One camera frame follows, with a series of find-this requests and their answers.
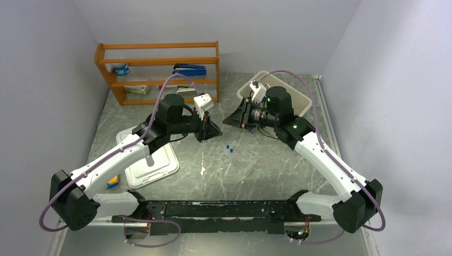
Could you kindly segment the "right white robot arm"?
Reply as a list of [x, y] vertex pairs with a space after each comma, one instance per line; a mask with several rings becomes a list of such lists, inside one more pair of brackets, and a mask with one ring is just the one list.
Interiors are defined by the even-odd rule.
[[272, 128], [279, 141], [307, 159], [336, 191], [336, 196], [310, 192], [299, 196], [288, 206], [292, 220], [318, 215], [335, 220], [345, 232], [355, 233], [379, 213], [382, 184], [366, 179], [332, 152], [314, 126], [295, 115], [292, 96], [284, 87], [271, 87], [258, 97], [243, 98], [223, 123], [244, 130]]

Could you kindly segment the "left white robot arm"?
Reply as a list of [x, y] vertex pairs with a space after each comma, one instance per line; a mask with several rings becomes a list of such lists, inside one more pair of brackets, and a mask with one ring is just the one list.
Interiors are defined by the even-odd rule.
[[52, 208], [65, 223], [63, 229], [80, 230], [96, 218], [127, 215], [135, 222], [146, 218], [148, 207], [130, 192], [114, 194], [112, 199], [100, 194], [101, 188], [114, 176], [134, 163], [151, 156], [170, 143], [171, 135], [192, 133], [199, 142], [219, 137], [220, 128], [211, 121], [209, 109], [213, 100], [207, 93], [194, 97], [194, 108], [184, 116], [187, 108], [177, 94], [160, 98], [147, 119], [137, 125], [119, 144], [92, 162], [69, 173], [59, 170], [51, 177], [49, 202], [39, 224]]

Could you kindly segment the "white plastic container lid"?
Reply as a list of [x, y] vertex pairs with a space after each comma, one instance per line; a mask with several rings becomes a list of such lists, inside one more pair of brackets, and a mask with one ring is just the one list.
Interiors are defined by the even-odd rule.
[[175, 174], [179, 161], [170, 143], [125, 169], [128, 185], [140, 189]]

